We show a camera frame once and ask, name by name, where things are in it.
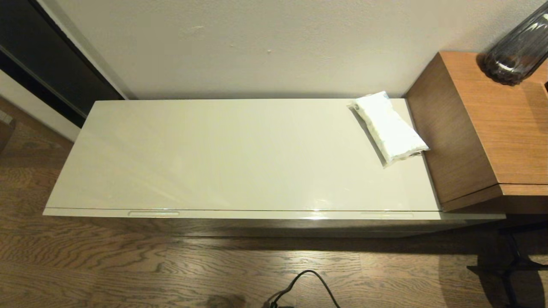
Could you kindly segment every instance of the wooden nightstand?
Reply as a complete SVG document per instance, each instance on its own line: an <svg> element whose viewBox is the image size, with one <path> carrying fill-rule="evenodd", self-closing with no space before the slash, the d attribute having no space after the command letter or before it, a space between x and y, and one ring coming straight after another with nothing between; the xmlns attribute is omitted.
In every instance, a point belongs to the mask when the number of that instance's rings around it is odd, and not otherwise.
<svg viewBox="0 0 548 308"><path fill-rule="evenodd" d="M546 65L510 87L477 54L440 52L406 95L447 211L548 213Z"/></svg>

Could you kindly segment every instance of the dark glass vase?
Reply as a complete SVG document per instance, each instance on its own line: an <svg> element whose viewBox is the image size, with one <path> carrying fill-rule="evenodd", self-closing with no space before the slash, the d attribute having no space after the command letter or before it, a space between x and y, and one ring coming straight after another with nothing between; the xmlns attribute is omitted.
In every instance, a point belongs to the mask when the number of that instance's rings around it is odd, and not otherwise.
<svg viewBox="0 0 548 308"><path fill-rule="evenodd" d="M493 46L479 61L496 82L516 85L529 77L548 56L548 2Z"/></svg>

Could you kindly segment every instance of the wooden floor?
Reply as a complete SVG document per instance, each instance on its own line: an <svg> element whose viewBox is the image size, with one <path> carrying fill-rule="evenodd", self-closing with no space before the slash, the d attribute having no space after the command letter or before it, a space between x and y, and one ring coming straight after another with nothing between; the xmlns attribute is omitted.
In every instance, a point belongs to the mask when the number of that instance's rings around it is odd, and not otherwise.
<svg viewBox="0 0 548 308"><path fill-rule="evenodd" d="M408 239L200 238L170 235L171 220L42 216L66 157L20 123L0 155L0 307L263 307L304 269L317 270L343 308L505 302L498 281L466 269L506 254L490 228ZM547 239L518 238L545 263ZM516 277L524 304L546 305L543 282L545 273ZM280 304L333 307L315 277Z"/></svg>

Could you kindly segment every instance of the power cord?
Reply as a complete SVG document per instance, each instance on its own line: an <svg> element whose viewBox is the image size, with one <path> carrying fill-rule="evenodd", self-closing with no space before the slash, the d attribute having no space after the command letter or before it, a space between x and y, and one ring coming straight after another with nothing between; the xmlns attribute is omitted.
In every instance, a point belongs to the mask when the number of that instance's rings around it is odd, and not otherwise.
<svg viewBox="0 0 548 308"><path fill-rule="evenodd" d="M295 285L295 282L297 282L297 279L299 279L299 277L301 277L302 275L306 274L306 273L312 273L314 275L316 275L319 280L323 283L323 286L326 288L327 290L327 293L329 293L329 296L331 296L331 300L333 301L333 304L335 304L335 307L337 308L341 308L341 306L339 306L339 304L337 304L337 301L335 300L335 297L333 296L333 293L331 293L331 290L329 289L329 287L327 286L326 282L323 280L322 276L320 276L318 273L314 272L313 270L306 270L306 271L302 271L300 272L297 277L295 277L293 279L293 281L291 281L291 283L289 284L289 286L280 292L280 294L276 297L276 299L270 303L270 308L278 308L278 300L285 294L285 293L288 293L289 291L291 291L291 289L293 289L293 285Z"/></svg>

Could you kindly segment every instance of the plastic-wrapped item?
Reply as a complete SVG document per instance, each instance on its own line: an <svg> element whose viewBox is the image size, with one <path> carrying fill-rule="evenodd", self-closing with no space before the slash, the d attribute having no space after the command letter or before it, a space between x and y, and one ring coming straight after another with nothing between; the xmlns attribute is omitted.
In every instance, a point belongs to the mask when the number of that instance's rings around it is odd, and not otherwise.
<svg viewBox="0 0 548 308"><path fill-rule="evenodd" d="M352 106L366 122L383 154L385 167L429 150L415 130L394 110L385 91L358 98Z"/></svg>

